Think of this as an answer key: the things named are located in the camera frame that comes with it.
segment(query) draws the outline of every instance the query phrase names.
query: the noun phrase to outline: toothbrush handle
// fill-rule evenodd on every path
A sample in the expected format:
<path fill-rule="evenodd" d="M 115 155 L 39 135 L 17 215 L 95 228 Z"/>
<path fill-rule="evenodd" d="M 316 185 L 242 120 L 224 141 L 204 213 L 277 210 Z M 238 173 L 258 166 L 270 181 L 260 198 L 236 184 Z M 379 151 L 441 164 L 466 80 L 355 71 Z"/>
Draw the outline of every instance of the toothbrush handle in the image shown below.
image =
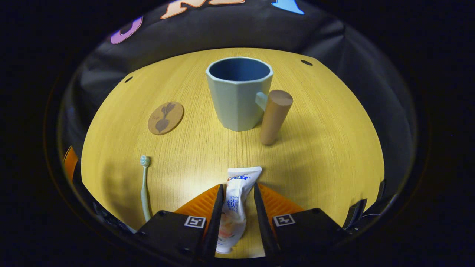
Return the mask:
<path fill-rule="evenodd" d="M 150 220 L 150 209 L 148 206 L 148 192 L 147 192 L 147 167 L 143 167 L 143 183 L 142 190 L 140 191 L 140 197 L 142 199 L 142 209 L 143 215 L 145 216 L 145 221 Z"/>

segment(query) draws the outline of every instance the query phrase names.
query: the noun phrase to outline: cork coaster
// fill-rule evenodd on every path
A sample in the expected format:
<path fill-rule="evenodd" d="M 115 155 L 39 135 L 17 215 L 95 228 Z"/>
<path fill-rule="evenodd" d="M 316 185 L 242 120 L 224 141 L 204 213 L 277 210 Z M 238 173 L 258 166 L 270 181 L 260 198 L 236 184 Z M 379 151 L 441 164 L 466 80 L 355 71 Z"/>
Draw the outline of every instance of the cork coaster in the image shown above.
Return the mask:
<path fill-rule="evenodd" d="M 182 118 L 183 106 L 178 102 L 167 102 L 150 115 L 148 127 L 152 134 L 166 134 L 173 130 Z"/>

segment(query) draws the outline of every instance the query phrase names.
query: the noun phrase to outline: orange letter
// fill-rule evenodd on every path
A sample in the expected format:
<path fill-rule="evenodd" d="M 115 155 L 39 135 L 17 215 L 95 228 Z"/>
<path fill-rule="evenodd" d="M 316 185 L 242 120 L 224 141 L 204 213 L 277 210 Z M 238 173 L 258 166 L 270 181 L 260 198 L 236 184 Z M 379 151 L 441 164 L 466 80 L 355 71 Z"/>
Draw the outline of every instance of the orange letter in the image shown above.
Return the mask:
<path fill-rule="evenodd" d="M 244 3 L 245 0 L 211 0 L 208 4 L 210 5 L 225 5 L 225 4 L 240 4 Z"/>
<path fill-rule="evenodd" d="M 180 13 L 185 12 L 186 7 L 185 8 L 182 7 L 181 3 L 185 3 L 187 5 L 190 5 L 190 6 L 194 7 L 194 8 L 199 8 L 205 2 L 206 2 L 206 0 L 177 0 L 177 1 L 171 2 L 170 4 L 168 4 L 167 12 L 163 16 L 161 16 L 160 18 L 161 19 L 166 19 L 166 18 L 169 18 L 169 17 L 172 17 L 172 16 L 175 16 L 175 15 L 178 15 Z"/>

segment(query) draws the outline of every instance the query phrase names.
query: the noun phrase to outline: mug handle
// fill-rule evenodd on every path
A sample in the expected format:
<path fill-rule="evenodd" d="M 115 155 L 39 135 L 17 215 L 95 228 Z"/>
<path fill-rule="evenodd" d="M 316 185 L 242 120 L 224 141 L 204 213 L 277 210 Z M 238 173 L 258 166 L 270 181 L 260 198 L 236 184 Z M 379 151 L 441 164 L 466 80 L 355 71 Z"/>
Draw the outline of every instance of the mug handle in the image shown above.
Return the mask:
<path fill-rule="evenodd" d="M 255 102 L 264 110 L 259 139 L 263 144 L 272 144 L 277 138 L 277 133 L 282 127 L 294 99 L 285 91 L 273 90 L 269 95 L 258 92 Z"/>

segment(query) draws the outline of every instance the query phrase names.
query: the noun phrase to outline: toothbrush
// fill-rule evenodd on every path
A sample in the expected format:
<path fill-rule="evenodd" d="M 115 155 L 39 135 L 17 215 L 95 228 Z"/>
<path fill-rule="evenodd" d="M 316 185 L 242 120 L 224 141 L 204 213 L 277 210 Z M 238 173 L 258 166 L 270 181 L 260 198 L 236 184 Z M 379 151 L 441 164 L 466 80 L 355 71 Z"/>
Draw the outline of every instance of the toothbrush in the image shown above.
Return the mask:
<path fill-rule="evenodd" d="M 150 165 L 150 158 L 143 155 L 140 157 L 140 164 L 143 166 L 143 182 L 142 191 L 140 191 L 140 197 L 142 199 L 143 215 L 145 216 L 145 222 L 150 220 L 150 210 L 148 206 L 148 193 L 147 193 L 147 167 Z"/>

